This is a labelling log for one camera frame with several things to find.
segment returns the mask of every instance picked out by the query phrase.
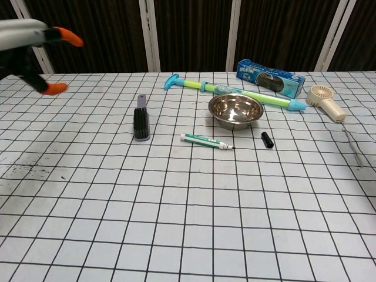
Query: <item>blue box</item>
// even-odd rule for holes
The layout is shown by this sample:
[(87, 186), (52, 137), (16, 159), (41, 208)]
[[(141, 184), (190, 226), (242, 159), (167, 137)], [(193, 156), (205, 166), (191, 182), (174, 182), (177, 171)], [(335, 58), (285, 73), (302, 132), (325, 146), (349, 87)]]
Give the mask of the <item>blue box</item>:
[(236, 77), (295, 99), (303, 88), (305, 77), (280, 69), (270, 69), (244, 59), (237, 64)]

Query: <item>dark curtain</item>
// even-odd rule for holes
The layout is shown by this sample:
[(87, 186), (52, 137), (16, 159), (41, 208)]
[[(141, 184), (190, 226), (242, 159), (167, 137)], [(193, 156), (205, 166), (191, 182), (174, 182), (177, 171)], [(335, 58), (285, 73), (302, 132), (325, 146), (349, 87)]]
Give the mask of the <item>dark curtain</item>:
[[(4, 19), (17, 19), (17, 14), (14, 11), (10, 1), (1, 1), (0, 3), (0, 21)], [(43, 73), (33, 51), (30, 52), (30, 60), (33, 70), (37, 71), (38, 73)], [(6, 76), (6, 73), (0, 72), (0, 79)]]
[(25, 0), (31, 16), (79, 35), (85, 45), (46, 50), (56, 73), (145, 72), (138, 0)]
[(270, 68), (313, 71), (339, 1), (242, 1), (234, 69), (247, 58)]
[(231, 0), (155, 0), (162, 71), (225, 71)]
[(358, 0), (329, 71), (376, 71), (376, 1)]

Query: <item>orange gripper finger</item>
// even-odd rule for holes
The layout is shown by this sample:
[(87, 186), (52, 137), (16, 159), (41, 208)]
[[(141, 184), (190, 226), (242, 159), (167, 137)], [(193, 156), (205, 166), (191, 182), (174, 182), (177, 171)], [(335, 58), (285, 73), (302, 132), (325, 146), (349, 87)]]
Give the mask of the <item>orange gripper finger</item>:
[(57, 95), (64, 92), (68, 88), (68, 85), (65, 83), (47, 84), (48, 88), (46, 91), (42, 92), (43, 95)]
[(54, 26), (54, 28), (58, 29), (61, 34), (61, 39), (64, 41), (69, 42), (72, 45), (75, 45), (76, 47), (82, 47), (83, 46), (83, 40), (75, 35), (73, 32), (65, 29), (65, 28), (58, 28)]

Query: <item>green water gun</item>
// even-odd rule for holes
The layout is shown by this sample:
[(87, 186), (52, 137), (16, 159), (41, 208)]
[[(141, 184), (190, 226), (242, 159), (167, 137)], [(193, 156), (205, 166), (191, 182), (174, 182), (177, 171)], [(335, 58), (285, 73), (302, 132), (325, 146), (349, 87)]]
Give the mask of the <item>green water gun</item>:
[(305, 110), (306, 104), (299, 102), (295, 99), (276, 97), (261, 93), (254, 93), (251, 91), (242, 90), (240, 88), (230, 87), (222, 84), (211, 84), (206, 81), (196, 82), (191, 80), (180, 79), (178, 74), (172, 75), (164, 84), (164, 89), (168, 90), (173, 85), (181, 85), (189, 88), (200, 89), (202, 92), (214, 92), (214, 94), (222, 95), (228, 93), (239, 93), (253, 99), (258, 100), (260, 103), (279, 106), (288, 110)]

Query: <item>metal bowl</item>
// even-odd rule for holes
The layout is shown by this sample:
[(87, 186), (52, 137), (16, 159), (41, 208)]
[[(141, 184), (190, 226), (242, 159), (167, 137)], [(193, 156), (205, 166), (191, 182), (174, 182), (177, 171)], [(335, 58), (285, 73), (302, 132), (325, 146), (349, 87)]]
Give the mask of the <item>metal bowl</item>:
[(242, 130), (259, 119), (264, 108), (251, 97), (232, 93), (210, 100), (209, 111), (225, 129)]

